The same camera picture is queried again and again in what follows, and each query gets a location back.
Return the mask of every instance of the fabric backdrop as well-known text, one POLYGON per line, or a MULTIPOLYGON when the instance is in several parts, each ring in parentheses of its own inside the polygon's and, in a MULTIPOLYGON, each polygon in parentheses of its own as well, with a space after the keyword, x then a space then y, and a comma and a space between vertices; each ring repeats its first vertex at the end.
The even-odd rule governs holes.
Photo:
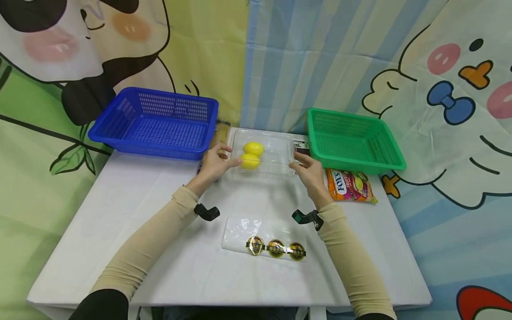
POLYGON ((399 319, 512 318, 511 10, 250 2, 242 126, 304 133, 316 107, 378 116, 400 145, 408 168, 382 182, 433 303, 399 319))
POLYGON ((237 124, 248 6, 0 0, 0 319, 25 298, 108 159, 90 125, 128 86, 212 97, 237 124))

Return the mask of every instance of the beige arm sleeve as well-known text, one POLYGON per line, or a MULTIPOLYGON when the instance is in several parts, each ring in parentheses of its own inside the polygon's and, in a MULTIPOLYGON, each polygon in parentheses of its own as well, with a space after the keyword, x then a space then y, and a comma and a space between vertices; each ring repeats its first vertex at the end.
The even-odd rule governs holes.
POLYGON ((338 271, 356 317, 381 313, 396 319, 384 281, 347 223, 343 209, 331 203, 320 209, 324 225, 318 232, 338 271))
POLYGON ((91 292, 115 289, 130 301, 169 244, 194 221, 198 199, 186 187, 179 188, 173 198, 119 248, 91 292))

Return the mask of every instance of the table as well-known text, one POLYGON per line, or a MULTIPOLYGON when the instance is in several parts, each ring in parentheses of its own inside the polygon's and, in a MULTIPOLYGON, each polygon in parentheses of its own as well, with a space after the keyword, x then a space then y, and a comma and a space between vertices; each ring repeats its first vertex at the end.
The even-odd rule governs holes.
MULTIPOLYGON (((234 131, 230 130, 232 140, 234 131)), ((294 140, 307 139, 293 135, 294 140)), ((197 164, 114 152, 34 283, 35 307, 74 308, 87 296, 123 242, 197 171, 197 164)), ((253 257, 221 248, 228 217, 284 220, 313 204, 298 177, 249 184, 222 177, 201 198, 221 216, 196 219, 160 258, 137 290, 132 306, 327 306, 351 310, 327 250, 313 226, 304 225, 308 263, 253 257)), ((340 202, 348 222, 379 269, 393 305, 426 306, 432 298, 377 176, 370 181, 378 204, 340 202)))

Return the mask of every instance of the blue bow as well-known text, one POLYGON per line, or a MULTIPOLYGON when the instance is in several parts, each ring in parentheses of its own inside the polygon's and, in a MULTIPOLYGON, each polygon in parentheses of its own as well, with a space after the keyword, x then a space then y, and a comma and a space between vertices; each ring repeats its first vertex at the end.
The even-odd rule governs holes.
POLYGON ((440 81, 430 89, 426 101, 430 105, 442 105, 445 121, 451 125, 458 125, 471 118, 476 105, 469 97, 454 99, 452 92, 453 85, 449 81, 440 81))

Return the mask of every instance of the candy bag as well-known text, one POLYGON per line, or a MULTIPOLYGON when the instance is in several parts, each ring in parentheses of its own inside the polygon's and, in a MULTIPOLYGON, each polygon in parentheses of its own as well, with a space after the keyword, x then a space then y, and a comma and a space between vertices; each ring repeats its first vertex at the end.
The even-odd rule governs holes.
POLYGON ((360 172, 327 169, 329 193, 336 201, 367 201, 377 203, 368 177, 360 172))

